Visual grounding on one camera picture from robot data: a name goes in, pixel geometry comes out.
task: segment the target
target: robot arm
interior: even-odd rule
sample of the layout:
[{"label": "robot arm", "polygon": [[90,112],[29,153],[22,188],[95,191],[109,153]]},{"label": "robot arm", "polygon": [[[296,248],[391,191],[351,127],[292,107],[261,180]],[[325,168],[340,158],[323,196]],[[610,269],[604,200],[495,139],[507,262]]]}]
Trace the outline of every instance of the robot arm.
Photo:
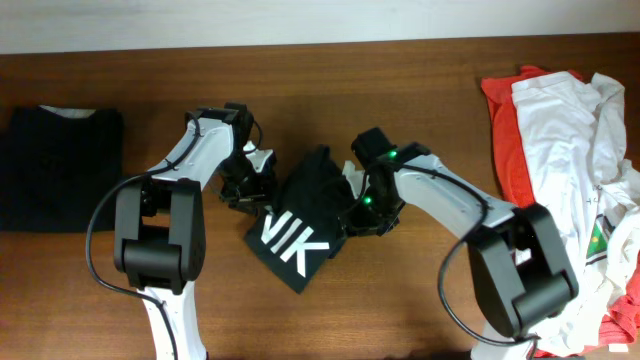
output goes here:
[{"label": "robot arm", "polygon": [[[519,209],[491,197],[449,171],[424,146],[398,148],[378,128],[360,134],[352,150],[369,176],[369,187],[347,227],[359,229],[359,234],[382,235],[398,223],[406,202],[433,216],[457,238],[464,237],[476,300],[501,335],[526,335],[531,326],[560,312],[577,296],[575,274],[543,206]],[[349,175],[347,179],[358,178]],[[456,182],[484,199],[488,208],[482,226],[470,234],[481,218],[482,204]],[[531,257],[516,265],[516,249],[529,250]]]},{"label": "robot arm", "polygon": [[[185,119],[187,131],[166,159],[150,171],[172,170],[123,188],[116,200],[114,262],[126,273],[129,285],[159,300],[169,318],[181,359],[205,359],[198,332],[195,280],[206,251],[202,190],[217,171],[222,176],[223,201],[229,207],[256,212],[275,189],[272,150],[258,150],[248,141],[253,115],[246,106],[199,109]],[[195,145],[179,164],[194,139]],[[160,212],[170,215],[169,226],[145,224]],[[159,309],[143,300],[158,359],[174,359]]]}]

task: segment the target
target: brown wooden surface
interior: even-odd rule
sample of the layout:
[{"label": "brown wooden surface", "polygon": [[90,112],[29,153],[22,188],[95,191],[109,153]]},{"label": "brown wooden surface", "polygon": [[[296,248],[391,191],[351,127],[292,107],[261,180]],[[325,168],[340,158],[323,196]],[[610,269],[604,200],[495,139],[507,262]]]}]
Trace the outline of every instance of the brown wooden surface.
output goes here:
[{"label": "brown wooden surface", "polygon": [[[429,146],[451,170],[498,195],[479,81],[513,75],[523,64],[620,80],[627,156],[638,166],[639,34],[0,56],[0,107],[119,108],[131,173],[176,144],[184,111],[235,100],[264,128],[281,179],[315,144],[330,145],[340,165],[355,160],[351,141],[381,126],[394,142]],[[208,253],[196,301],[213,358],[382,359],[473,344],[435,291],[436,270],[454,239],[415,208],[383,238],[349,240],[296,295],[243,243],[253,219],[212,194],[204,200]],[[95,262],[107,280],[124,285],[112,237],[97,236]],[[464,259],[448,282],[455,309],[480,329]],[[93,282],[82,234],[0,233],[0,358],[153,357],[142,304]],[[589,358],[631,357],[601,350]]]}]

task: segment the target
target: clothing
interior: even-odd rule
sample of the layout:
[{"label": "clothing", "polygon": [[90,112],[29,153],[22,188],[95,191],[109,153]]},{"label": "clothing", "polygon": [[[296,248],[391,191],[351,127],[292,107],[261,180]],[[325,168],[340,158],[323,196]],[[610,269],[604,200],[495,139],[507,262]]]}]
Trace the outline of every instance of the clothing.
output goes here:
[{"label": "clothing", "polygon": [[329,148],[319,146],[278,189],[273,211],[259,216],[245,236],[256,256],[297,293],[346,240],[338,214],[354,200],[341,175]]},{"label": "clothing", "polygon": [[[578,80],[582,76],[570,73]],[[511,85],[518,81],[550,74],[535,66],[522,66],[520,75],[501,79],[485,78],[482,90],[487,96],[493,138],[493,157],[505,200],[519,207],[535,202],[529,171],[522,150],[516,108],[511,99]]]},{"label": "clothing", "polygon": [[[522,74],[520,76],[514,76],[504,79],[484,79],[482,82],[482,89],[485,92],[489,103],[489,112],[491,115],[493,131],[494,160],[503,194],[509,201],[514,202],[518,206],[522,207],[528,205],[531,201],[533,201],[534,197],[533,190],[531,188],[531,182],[529,181],[528,177],[529,169],[527,169],[527,163],[524,157],[524,152],[522,150],[522,142],[520,140],[521,138],[520,129],[518,128],[518,116],[511,99],[511,85],[521,80],[547,75],[548,73],[533,66],[523,66],[521,68],[521,71]],[[577,80],[581,80],[581,76],[576,72],[570,71],[570,74]],[[609,81],[608,78],[601,77],[601,75],[596,75],[594,77],[594,81],[592,82],[591,86],[600,94],[601,101],[603,102],[600,106],[597,107],[593,115],[594,118],[597,117],[598,120],[595,132],[596,135],[594,136],[593,144],[594,148],[597,147],[599,149],[593,156],[592,163],[594,165],[591,166],[591,168],[595,169],[594,178],[597,177],[598,179],[600,179],[600,181],[602,181],[602,179],[607,177],[615,177],[616,173],[619,173],[618,175],[626,173],[626,177],[631,177],[631,180],[626,182],[613,181],[612,184],[603,185],[603,187],[608,189],[608,192],[600,192],[601,197],[598,199],[600,200],[600,209],[598,215],[602,216],[597,216],[596,221],[593,225],[593,235],[597,235],[596,237],[598,238],[598,241],[595,243],[592,241],[590,243],[590,246],[588,246],[586,250],[587,254],[591,258],[590,261],[598,260],[603,256],[607,256],[607,248],[611,249],[611,252],[614,253],[614,257],[617,256],[615,254],[616,252],[617,254],[624,254],[622,265],[611,266],[611,269],[614,270],[610,271],[611,276],[614,278],[618,278],[617,281],[620,282],[621,278],[626,280],[629,279],[629,270],[633,268],[633,266],[629,264],[637,262],[633,260],[635,247],[632,245],[632,243],[635,240],[626,242],[624,240],[618,240],[616,242],[618,244],[622,243],[621,246],[623,246],[627,250],[626,252],[622,252],[620,248],[617,247],[618,245],[609,247],[605,240],[605,237],[606,239],[609,239],[609,237],[611,236],[611,232],[614,229],[611,226],[603,226],[610,225],[604,222],[605,217],[603,212],[604,209],[612,206],[612,199],[608,195],[609,192],[617,193],[619,195],[631,194],[631,198],[637,198],[637,196],[633,196],[632,189],[637,189],[638,185],[633,184],[640,184],[640,182],[637,180],[633,180],[633,174],[637,174],[637,172],[632,171],[632,169],[625,170],[626,167],[631,167],[630,163],[621,162],[626,148],[624,123],[622,121],[624,110],[624,88],[614,80]],[[634,204],[638,203],[637,200],[634,201],[630,199],[629,196],[621,196],[620,198],[622,199],[622,202],[627,204],[628,208],[633,208]],[[632,215],[633,212],[627,211],[627,214]],[[613,216],[613,214],[611,213],[608,217],[615,218],[615,216]],[[618,233],[619,239],[624,238],[624,230],[619,231]],[[637,237],[637,234],[631,234],[630,236],[628,236],[627,240],[634,239],[635,237]],[[596,261],[596,263],[598,263],[599,266],[606,264],[605,262],[601,261]],[[626,272],[620,271],[621,268],[626,269]],[[629,283],[627,284],[627,292],[629,294],[640,292],[640,274],[638,274],[638,271],[636,271],[636,273],[631,277],[631,280],[628,281]],[[608,288],[608,286],[609,285],[604,285],[603,289],[601,289],[602,291],[600,292],[600,294],[603,296],[601,296],[600,300],[594,301],[591,304],[592,306],[599,308],[599,311],[601,311],[603,307],[606,307],[606,291],[604,290]],[[617,293],[614,293],[615,287],[612,286],[611,288],[613,289],[611,290],[609,303],[611,302],[611,300],[615,299],[618,296],[617,294],[619,293],[619,291]],[[640,323],[640,319],[636,318],[638,314],[638,308],[636,306],[638,303],[640,303],[640,296],[630,297],[627,295],[620,297],[616,304],[611,307],[610,312],[612,312],[614,308],[620,310],[617,316],[619,316],[619,318],[621,319],[621,323],[626,324],[624,328],[620,324],[618,324],[617,320],[612,319],[608,316],[605,316],[605,318],[602,320],[601,325],[599,325],[599,318],[597,316],[591,317],[591,319],[588,320],[590,326],[586,326],[586,328],[590,328],[593,330],[599,327],[600,329],[599,341],[594,339],[595,336],[592,336],[591,340],[599,346],[633,342],[636,335],[635,329],[637,327],[637,324]],[[485,329],[485,336],[491,336],[490,331],[487,332],[487,329]],[[521,348],[524,349],[527,347],[527,345],[523,345]],[[595,347],[585,346],[584,352],[587,352],[594,348]],[[506,353],[503,354],[504,352],[504,349],[493,348],[484,344],[478,344],[474,348],[475,356],[473,357],[473,359],[518,358],[518,356],[513,357],[506,355]],[[536,355],[537,357],[542,357],[551,356],[552,354],[544,351],[538,351]]]},{"label": "clothing", "polygon": [[[0,231],[84,232],[121,179],[120,113],[63,110],[15,109],[0,139]],[[96,231],[113,229],[113,204],[103,214]]]},{"label": "clothing", "polygon": [[640,249],[640,181],[628,161],[624,87],[567,72],[512,85],[534,197],[551,212],[580,293],[562,313],[532,328],[541,350],[559,356],[599,344],[607,306],[624,294]]}]

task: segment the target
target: pile of clothes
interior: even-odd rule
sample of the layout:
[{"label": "pile of clothes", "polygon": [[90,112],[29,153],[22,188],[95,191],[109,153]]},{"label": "pile of clothes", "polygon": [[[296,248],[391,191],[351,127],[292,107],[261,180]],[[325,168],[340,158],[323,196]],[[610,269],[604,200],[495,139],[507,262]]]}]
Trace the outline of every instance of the pile of clothes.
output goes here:
[{"label": "pile of clothes", "polygon": [[[482,89],[503,195],[549,209],[580,285],[561,314],[530,330],[541,338],[536,357],[624,351],[640,327],[640,173],[624,159],[624,87],[523,66]],[[499,337],[488,325],[484,334]],[[529,349],[479,344],[472,358],[525,359]]]}]

